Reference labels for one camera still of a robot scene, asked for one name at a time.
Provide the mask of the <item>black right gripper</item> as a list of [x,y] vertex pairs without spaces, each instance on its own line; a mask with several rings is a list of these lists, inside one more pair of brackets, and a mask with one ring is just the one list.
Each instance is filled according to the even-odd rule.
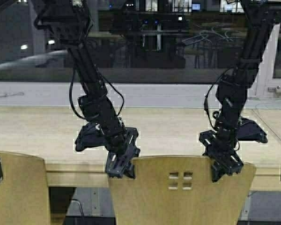
[[204,145],[202,154],[214,162],[211,165],[212,182],[217,182],[223,175],[239,174],[244,166],[234,148],[220,141],[213,130],[201,132],[199,141]]

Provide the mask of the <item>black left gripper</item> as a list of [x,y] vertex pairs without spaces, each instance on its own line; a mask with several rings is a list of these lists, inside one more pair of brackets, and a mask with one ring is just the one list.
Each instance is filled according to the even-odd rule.
[[124,176],[135,179],[134,164],[132,159],[138,157],[140,149],[136,146],[139,133],[135,127],[126,127],[125,142],[119,153],[109,151],[105,165],[105,173],[109,178],[123,178]]

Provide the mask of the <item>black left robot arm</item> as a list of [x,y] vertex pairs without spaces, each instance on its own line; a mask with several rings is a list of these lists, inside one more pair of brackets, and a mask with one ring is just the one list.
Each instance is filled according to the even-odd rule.
[[50,32],[66,48],[74,63],[73,73],[79,75],[85,92],[78,98],[82,114],[87,121],[75,140],[75,150],[104,146],[108,151],[105,172],[111,178],[134,179],[132,159],[138,157],[136,146],[138,130],[126,127],[107,96],[104,77],[92,60],[87,37],[91,27],[91,14],[85,0],[34,0],[36,12],[34,26]]

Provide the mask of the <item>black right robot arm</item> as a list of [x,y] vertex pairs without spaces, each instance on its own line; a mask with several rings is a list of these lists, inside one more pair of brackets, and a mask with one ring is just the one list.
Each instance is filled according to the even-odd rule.
[[273,28],[281,23],[281,0],[242,0],[240,3],[248,21],[246,38],[236,63],[229,68],[231,74],[224,71],[215,82],[221,108],[208,115],[215,120],[213,129],[199,136],[205,146],[203,155],[213,160],[212,182],[241,172],[244,163],[235,149],[240,141],[268,142],[266,132],[241,113]]

